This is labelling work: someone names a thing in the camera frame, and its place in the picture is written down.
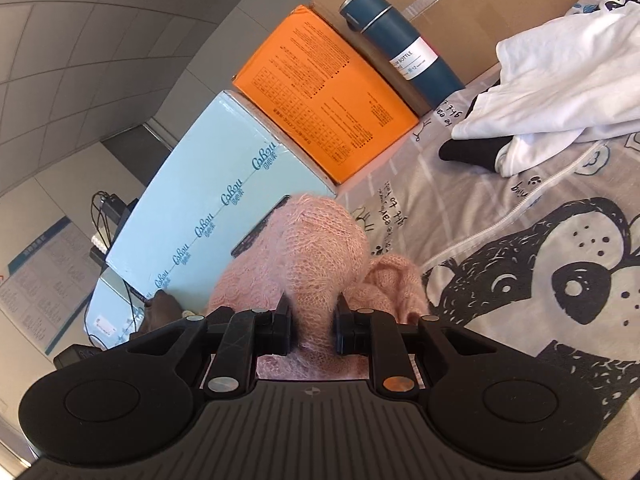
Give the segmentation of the cartoon print bed sheet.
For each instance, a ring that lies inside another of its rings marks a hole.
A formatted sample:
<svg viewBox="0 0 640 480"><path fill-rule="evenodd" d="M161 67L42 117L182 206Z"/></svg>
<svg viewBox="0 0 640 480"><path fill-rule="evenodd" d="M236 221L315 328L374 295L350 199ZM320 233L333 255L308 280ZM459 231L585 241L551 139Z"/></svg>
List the cartoon print bed sheet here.
<svg viewBox="0 0 640 480"><path fill-rule="evenodd" d="M637 478L639 130L508 178L441 160L499 81L497 56L344 195L373 249L418 266L427 301L401 330L422 386L387 431L442 478Z"/></svg>

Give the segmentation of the orange box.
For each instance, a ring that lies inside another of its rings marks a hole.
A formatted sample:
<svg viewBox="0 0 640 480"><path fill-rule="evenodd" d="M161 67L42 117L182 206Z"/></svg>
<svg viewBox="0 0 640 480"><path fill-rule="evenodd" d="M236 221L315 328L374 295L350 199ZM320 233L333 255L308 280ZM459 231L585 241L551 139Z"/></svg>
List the orange box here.
<svg viewBox="0 0 640 480"><path fill-rule="evenodd" d="M419 122L378 72L306 6L288 14L233 84L336 184Z"/></svg>

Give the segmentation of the white t-shirt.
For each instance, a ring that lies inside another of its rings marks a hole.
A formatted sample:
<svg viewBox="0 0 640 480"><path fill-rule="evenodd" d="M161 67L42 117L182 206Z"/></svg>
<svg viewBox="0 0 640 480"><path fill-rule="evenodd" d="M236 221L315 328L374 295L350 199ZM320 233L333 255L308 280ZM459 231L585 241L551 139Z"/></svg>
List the white t-shirt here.
<svg viewBox="0 0 640 480"><path fill-rule="evenodd" d="M512 136L496 174L532 169L575 143L639 130L639 6L562 16L498 43L500 81L450 140Z"/></svg>

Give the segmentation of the brown leather garment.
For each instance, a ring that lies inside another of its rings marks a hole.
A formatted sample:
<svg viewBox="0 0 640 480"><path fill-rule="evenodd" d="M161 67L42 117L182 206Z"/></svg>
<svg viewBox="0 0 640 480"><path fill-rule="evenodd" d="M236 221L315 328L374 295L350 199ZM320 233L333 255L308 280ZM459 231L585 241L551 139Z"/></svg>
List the brown leather garment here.
<svg viewBox="0 0 640 480"><path fill-rule="evenodd" d="M160 289L145 303L144 319L136 331L136 336L158 330L181 319L182 309L176 298Z"/></svg>

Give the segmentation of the wall notice board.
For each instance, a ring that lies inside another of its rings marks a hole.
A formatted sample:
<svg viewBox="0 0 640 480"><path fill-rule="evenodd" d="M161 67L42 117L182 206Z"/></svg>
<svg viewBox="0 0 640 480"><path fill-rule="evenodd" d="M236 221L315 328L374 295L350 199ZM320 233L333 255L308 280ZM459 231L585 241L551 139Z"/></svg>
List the wall notice board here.
<svg viewBox="0 0 640 480"><path fill-rule="evenodd" d="M100 276L91 240L63 217L1 273L1 312L48 356L86 306Z"/></svg>

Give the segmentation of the black sock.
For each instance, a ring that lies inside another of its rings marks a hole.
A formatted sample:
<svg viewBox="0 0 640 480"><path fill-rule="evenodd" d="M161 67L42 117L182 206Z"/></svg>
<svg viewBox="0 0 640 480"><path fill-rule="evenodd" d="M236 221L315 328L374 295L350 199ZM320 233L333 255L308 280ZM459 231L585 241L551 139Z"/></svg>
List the black sock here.
<svg viewBox="0 0 640 480"><path fill-rule="evenodd" d="M512 136L491 139L447 140L439 148L438 156L444 162L462 162L497 172L499 155L509 147Z"/></svg>

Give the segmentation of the black power adapter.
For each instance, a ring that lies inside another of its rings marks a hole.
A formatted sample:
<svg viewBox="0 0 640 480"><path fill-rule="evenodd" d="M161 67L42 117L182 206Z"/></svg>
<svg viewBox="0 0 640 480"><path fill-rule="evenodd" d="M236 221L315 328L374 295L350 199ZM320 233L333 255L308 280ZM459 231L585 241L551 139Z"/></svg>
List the black power adapter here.
<svg viewBox="0 0 640 480"><path fill-rule="evenodd" d="M127 210L127 204L116 194L105 194L101 198L100 211L114 223L118 223Z"/></svg>

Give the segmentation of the light blue box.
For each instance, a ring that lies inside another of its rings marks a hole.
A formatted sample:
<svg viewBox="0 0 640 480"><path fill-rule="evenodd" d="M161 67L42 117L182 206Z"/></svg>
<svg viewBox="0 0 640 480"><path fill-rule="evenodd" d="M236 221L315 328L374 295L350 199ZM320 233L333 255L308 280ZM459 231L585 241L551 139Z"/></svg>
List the light blue box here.
<svg viewBox="0 0 640 480"><path fill-rule="evenodd" d="M286 196L333 182L238 92L208 104L146 187L107 255L146 298L163 289L201 311L239 246Z"/></svg>
<svg viewBox="0 0 640 480"><path fill-rule="evenodd" d="M126 344L144 321L144 301L117 274L106 270L96 282L85 313L89 341L103 350Z"/></svg>

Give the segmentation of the brown cardboard box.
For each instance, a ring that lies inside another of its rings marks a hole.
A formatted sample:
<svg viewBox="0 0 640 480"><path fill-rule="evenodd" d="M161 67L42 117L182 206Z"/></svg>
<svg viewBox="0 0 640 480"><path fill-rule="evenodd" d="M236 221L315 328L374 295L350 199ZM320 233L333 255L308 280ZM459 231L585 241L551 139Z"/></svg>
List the brown cardboard box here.
<svg viewBox="0 0 640 480"><path fill-rule="evenodd" d="M311 0L310 6L347 40L417 115L430 109L381 52L352 30L338 9L345 0ZM496 45L564 15L577 0L386 0L420 32L464 83L497 63Z"/></svg>

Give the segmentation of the dark teal thermos bottle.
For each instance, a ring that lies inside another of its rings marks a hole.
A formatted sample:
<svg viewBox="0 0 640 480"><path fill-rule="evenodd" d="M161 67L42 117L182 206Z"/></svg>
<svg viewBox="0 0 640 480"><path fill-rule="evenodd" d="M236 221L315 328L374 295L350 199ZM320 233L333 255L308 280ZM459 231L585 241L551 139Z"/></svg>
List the dark teal thermos bottle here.
<svg viewBox="0 0 640 480"><path fill-rule="evenodd" d="M438 107L464 84L420 32L386 0L345 0L340 14L385 56L427 102Z"/></svg>

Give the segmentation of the pink knitted sweater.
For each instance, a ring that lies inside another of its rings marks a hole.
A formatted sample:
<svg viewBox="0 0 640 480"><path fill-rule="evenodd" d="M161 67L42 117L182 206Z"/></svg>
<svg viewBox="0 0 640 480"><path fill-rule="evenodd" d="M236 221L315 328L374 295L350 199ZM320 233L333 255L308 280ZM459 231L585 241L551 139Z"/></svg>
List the pink knitted sweater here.
<svg viewBox="0 0 640 480"><path fill-rule="evenodd" d="M363 356L339 356L332 335L334 309L371 308L414 324L428 312L418 267L407 258L372 256L366 234L347 210L326 197L299 195L269 218L254 244L229 263L207 309L273 310L292 302L296 347L287 356L262 356L257 375L272 380L364 379Z"/></svg>

